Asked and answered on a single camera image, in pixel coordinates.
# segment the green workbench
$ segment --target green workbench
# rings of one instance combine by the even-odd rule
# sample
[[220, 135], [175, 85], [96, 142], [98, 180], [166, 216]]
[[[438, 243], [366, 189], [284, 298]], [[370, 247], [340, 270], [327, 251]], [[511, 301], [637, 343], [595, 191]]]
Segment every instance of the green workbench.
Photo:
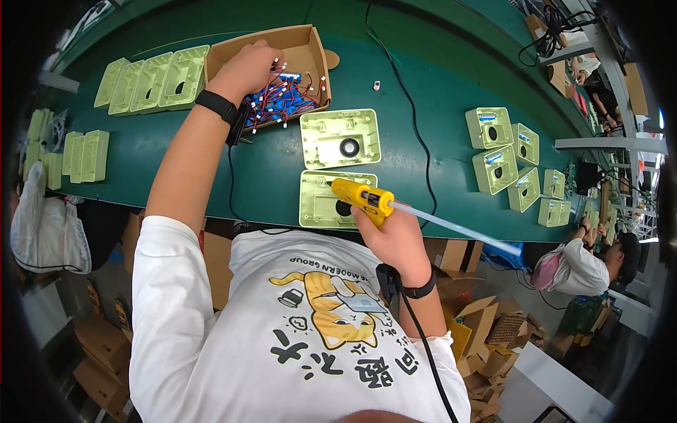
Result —
[[[373, 108], [378, 114], [383, 159], [378, 164], [344, 169], [375, 173], [379, 187], [393, 191], [398, 200], [431, 211], [425, 155], [412, 128], [411, 107], [384, 53], [366, 34], [366, 5], [352, 1], [298, 1], [293, 9], [286, 9], [278, 4], [258, 2], [258, 10], [275, 13], [256, 16], [249, 6], [219, 1], [170, 4], [144, 15], [143, 20], [132, 20], [73, 60], [62, 74], [80, 81], [79, 92], [49, 90], [41, 107], [55, 111], [68, 108], [67, 131], [109, 131], [108, 164], [104, 181], [71, 184], [64, 177], [60, 191], [144, 207], [167, 146], [188, 113], [113, 117], [106, 110], [94, 109], [94, 97], [107, 63], [123, 56], [130, 60], [150, 58], [256, 30], [312, 23], [320, 32], [324, 48], [341, 58], [330, 71], [330, 110]], [[554, 139], [590, 136], [585, 120], [571, 101], [549, 87], [542, 69], [518, 67], [506, 59], [521, 47], [504, 32], [496, 32], [493, 23], [456, 2], [445, 5], [439, 13], [442, 17], [453, 15], [463, 25], [474, 25], [477, 38], [473, 39], [468, 31], [455, 32], [385, 7], [374, 6], [370, 16], [372, 27], [401, 62], [400, 73], [417, 105], [420, 134], [432, 156], [431, 184], [438, 201], [435, 214], [501, 240], [562, 240], [566, 227], [545, 228], [536, 223], [538, 202], [521, 214], [510, 210], [507, 191], [495, 196], [478, 192], [471, 158], [480, 151], [470, 145], [464, 113], [476, 107], [505, 106], [513, 123], [522, 122], [537, 131], [541, 183], [544, 169], [563, 170], [571, 159], [570, 153], [554, 149]], [[506, 55], [497, 57], [494, 51], [478, 49], [477, 43], [486, 43], [487, 39], [493, 40], [492, 48]], [[375, 80], [381, 81], [380, 91], [372, 90]], [[282, 125], [261, 129], [248, 138], [254, 144], [240, 145], [232, 152], [236, 213], [249, 221], [298, 225], [299, 178], [304, 169], [298, 121], [287, 129]], [[206, 214], [232, 219], [226, 152], [221, 155]], [[579, 199], [568, 199], [572, 210], [579, 209]], [[436, 225], [427, 225], [424, 235], [459, 237]]]

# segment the pink bag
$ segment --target pink bag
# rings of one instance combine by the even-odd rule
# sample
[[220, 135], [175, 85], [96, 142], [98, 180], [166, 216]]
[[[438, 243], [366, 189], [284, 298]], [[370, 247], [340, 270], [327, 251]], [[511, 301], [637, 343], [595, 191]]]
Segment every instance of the pink bag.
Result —
[[555, 254], [552, 257], [548, 257], [543, 260], [531, 275], [531, 285], [539, 291], [543, 291], [550, 285], [554, 279], [554, 273], [559, 267], [559, 258], [562, 255], [561, 252]]

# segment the yellow glue gun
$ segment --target yellow glue gun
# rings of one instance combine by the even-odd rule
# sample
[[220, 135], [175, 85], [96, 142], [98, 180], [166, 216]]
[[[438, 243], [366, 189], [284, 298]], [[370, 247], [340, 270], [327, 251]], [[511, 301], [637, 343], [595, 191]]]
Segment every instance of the yellow glue gun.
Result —
[[340, 201], [364, 210], [377, 227], [381, 227], [385, 218], [395, 210], [389, 204], [390, 201], [395, 202], [395, 196], [390, 191], [343, 178], [336, 178], [328, 184]]

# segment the black cap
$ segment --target black cap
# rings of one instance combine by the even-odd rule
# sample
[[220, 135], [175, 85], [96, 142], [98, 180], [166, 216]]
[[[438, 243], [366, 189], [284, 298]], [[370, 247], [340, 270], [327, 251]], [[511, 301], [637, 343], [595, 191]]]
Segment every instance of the black cap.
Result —
[[629, 284], [637, 274], [637, 263], [639, 263], [642, 246], [634, 233], [620, 232], [617, 239], [623, 253], [623, 264], [618, 271], [618, 280], [623, 284]]

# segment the plastic bag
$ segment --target plastic bag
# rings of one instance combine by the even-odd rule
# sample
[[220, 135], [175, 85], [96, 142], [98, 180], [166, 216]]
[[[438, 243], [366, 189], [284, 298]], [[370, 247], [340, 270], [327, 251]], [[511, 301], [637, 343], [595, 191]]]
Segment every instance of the plastic bag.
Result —
[[37, 161], [28, 172], [12, 219], [10, 246], [19, 266], [35, 273], [91, 271], [91, 255], [77, 209], [59, 198], [44, 198], [47, 174]]

